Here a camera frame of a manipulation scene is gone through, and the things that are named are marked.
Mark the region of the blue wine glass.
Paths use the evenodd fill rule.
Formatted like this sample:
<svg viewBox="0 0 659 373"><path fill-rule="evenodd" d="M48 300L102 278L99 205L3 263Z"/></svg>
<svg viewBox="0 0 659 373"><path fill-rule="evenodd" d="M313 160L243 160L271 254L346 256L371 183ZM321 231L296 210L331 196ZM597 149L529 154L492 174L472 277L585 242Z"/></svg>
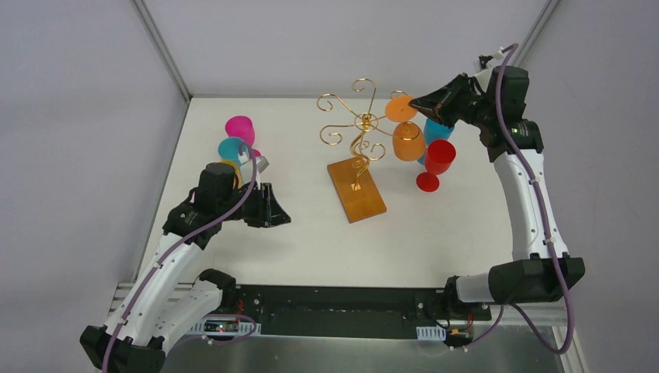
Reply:
<svg viewBox="0 0 659 373"><path fill-rule="evenodd" d="M426 119L423 135L426 148L428 148L432 142L436 140L448 140L453 132L453 127L446 127L443 124L434 122L431 119Z"/></svg>

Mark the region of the yellow wine glass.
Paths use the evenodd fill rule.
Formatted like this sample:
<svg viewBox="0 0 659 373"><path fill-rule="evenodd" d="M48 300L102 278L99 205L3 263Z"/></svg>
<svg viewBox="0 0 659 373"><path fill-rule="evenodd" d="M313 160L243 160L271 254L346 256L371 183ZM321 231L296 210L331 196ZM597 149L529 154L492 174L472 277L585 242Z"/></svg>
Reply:
<svg viewBox="0 0 659 373"><path fill-rule="evenodd" d="M240 167L237 163L231 160L221 160L221 173L232 177L232 186L234 189L239 189L243 185L242 174Z"/></svg>

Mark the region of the orange wine glass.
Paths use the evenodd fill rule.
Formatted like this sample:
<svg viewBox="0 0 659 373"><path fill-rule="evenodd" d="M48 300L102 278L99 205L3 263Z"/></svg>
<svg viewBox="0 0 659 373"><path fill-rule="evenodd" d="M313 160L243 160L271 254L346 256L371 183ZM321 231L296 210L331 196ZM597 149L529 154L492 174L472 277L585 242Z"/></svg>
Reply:
<svg viewBox="0 0 659 373"><path fill-rule="evenodd" d="M426 148L423 131L413 122L418 110L410 105L412 99L409 95L398 95L385 106L385 117L396 123L391 135L395 156L404 162L418 160Z"/></svg>

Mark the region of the red wine glass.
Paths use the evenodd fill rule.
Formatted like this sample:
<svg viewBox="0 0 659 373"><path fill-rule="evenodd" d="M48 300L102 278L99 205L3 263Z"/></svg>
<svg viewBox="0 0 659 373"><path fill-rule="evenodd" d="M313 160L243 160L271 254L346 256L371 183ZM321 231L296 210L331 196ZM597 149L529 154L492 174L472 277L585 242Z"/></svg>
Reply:
<svg viewBox="0 0 659 373"><path fill-rule="evenodd" d="M439 176L451 167L457 151L447 140L435 140L424 154L425 171L416 178L417 187L424 192L434 192L440 186Z"/></svg>

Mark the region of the teal wine glass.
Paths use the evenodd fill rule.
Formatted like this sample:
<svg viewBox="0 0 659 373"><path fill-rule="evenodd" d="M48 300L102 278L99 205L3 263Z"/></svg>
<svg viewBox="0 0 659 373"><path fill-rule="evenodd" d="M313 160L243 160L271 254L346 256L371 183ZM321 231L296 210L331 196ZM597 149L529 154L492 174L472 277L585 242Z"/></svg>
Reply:
<svg viewBox="0 0 659 373"><path fill-rule="evenodd" d="M251 159L248 144L238 137L229 137L218 145L218 154L221 160L230 161L241 166Z"/></svg>

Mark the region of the gold rack with wooden base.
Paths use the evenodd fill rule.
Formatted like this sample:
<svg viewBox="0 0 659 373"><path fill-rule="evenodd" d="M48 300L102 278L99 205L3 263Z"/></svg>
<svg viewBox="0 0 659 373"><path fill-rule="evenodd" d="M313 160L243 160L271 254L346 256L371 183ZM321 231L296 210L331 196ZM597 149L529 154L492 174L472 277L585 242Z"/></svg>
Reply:
<svg viewBox="0 0 659 373"><path fill-rule="evenodd" d="M352 83L351 89L354 92L362 92L368 86L372 87L372 93L368 109L363 113L354 111L345 100L334 93L322 94L316 100L316 107L322 112L332 111L333 101L336 100L354 118L350 124L329 124L319 131L322 143L337 146L343 141L342 129L355 128L357 130L357 135L349 146L351 157L327 166L343 211L351 224L386 212L385 202L369 172L369 167L373 162L384 158L386 147L380 142L368 141L368 134L377 131L391 138L397 137L393 133L380 129L380 118L372 113L377 92L375 82L369 78L358 78Z"/></svg>

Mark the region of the pink wine glass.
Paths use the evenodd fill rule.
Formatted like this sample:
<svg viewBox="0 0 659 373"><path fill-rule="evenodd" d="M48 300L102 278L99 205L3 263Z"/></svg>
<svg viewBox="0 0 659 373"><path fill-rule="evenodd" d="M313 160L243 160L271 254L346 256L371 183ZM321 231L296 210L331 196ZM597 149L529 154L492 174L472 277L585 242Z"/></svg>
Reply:
<svg viewBox="0 0 659 373"><path fill-rule="evenodd" d="M227 138L238 137L244 140L248 145L254 145L256 133L252 120L243 115L230 118L225 124Z"/></svg>

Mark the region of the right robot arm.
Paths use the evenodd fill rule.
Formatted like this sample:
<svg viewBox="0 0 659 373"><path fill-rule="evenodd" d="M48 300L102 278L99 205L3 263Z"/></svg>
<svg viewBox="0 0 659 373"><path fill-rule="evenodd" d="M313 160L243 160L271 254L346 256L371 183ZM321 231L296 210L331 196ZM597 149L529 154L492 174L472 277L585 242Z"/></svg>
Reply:
<svg viewBox="0 0 659 373"><path fill-rule="evenodd" d="M450 277L441 297L445 315L458 319L472 306L520 305L563 300L569 316L569 290L584 276L557 227L546 189L544 144L537 123L524 117L530 79L517 67L457 75L444 87L410 100L427 119L448 127L459 121L480 130L479 138L500 179L512 230L512 260L486 273Z"/></svg>

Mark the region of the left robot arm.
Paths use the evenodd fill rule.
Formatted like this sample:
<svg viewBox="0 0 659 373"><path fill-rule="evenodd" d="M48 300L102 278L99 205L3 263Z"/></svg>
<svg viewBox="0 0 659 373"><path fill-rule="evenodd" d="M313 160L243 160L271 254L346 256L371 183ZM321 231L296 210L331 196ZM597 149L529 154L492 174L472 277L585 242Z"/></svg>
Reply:
<svg viewBox="0 0 659 373"><path fill-rule="evenodd" d="M188 294L170 304L185 269L226 221L253 228L291 222L270 183L260 182L259 161L240 167L213 162L196 187L173 208L148 269L102 326L87 326L80 344L102 372L159 372L176 343L213 311L238 308L237 280L216 269L200 272Z"/></svg>

